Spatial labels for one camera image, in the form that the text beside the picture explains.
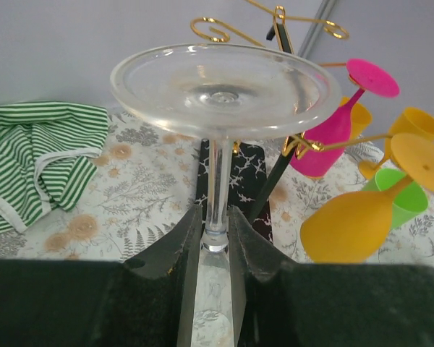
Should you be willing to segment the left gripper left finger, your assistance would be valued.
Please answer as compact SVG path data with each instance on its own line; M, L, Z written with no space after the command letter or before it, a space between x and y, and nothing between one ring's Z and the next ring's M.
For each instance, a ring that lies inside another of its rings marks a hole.
M196 205L125 262L0 260L0 346L189 346L201 228Z

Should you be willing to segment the clear wine glass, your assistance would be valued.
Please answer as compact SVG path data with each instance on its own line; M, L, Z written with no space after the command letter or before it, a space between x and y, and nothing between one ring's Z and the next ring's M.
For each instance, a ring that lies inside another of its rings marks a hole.
M129 113L210 143L192 344L232 346L227 205L234 142L316 127L338 107L341 88L329 72L305 59L222 43L135 54L114 67L110 83Z

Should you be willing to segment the pink plastic wine glass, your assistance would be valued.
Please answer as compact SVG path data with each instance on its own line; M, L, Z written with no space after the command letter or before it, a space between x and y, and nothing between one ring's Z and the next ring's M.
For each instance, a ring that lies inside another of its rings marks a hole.
M350 140L352 130L351 112L362 94L369 91L384 98L394 98L400 93L397 81L381 67L364 59L350 59L346 62L349 76L359 89L353 96L322 124L306 131L304 138L322 145L332 145ZM345 148L315 151L298 145L290 165L300 174L319 179L341 157Z

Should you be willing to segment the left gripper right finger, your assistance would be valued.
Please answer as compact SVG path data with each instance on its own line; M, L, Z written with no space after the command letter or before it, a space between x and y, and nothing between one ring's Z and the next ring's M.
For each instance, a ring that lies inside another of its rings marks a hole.
M434 346L434 268L299 264L228 217L236 346Z

